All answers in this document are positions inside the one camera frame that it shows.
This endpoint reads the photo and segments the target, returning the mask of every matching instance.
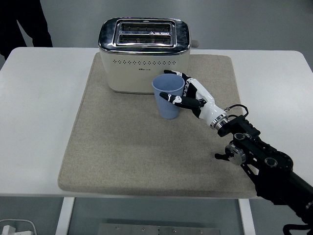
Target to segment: toaster slot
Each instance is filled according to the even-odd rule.
[[[122,23],[122,31],[170,32],[169,23]]]
[[[151,46],[158,44],[171,45],[172,40],[170,35],[133,35],[122,34],[119,35],[118,44],[132,44],[132,45],[144,45],[150,44]]]

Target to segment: toaster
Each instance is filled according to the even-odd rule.
[[[98,45],[111,89],[153,94],[152,80],[164,70],[187,72],[191,38],[181,20],[113,18],[102,25]]]

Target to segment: robotic arm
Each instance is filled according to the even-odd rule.
[[[223,110],[215,105],[213,96],[196,79],[180,72],[164,72],[180,75],[185,80],[185,87],[180,99],[164,92],[160,93],[161,97],[176,106],[191,109],[196,117],[216,129],[220,137],[233,135],[233,140],[225,147],[225,154],[217,153],[215,158],[240,165],[255,184],[258,196],[275,205],[288,205],[307,224],[286,225],[284,234],[291,234],[291,229],[311,229],[308,234],[313,235],[313,187],[292,171],[293,161],[287,154],[260,139],[261,132],[246,120],[248,112],[240,116],[228,116],[226,113],[234,106],[242,106],[246,111],[247,108],[234,105]],[[249,165],[258,169],[258,174]]]

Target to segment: beige felt mat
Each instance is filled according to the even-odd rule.
[[[188,75],[210,91],[219,107],[240,103],[229,57],[191,55]],[[214,158],[231,139],[219,137],[190,110],[182,109],[176,119],[161,118],[153,95],[114,92],[97,53],[59,187],[118,195],[249,198],[256,193],[242,168]]]

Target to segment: metal plate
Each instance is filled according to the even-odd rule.
[[[98,235],[220,235],[219,229],[133,224],[99,225]]]

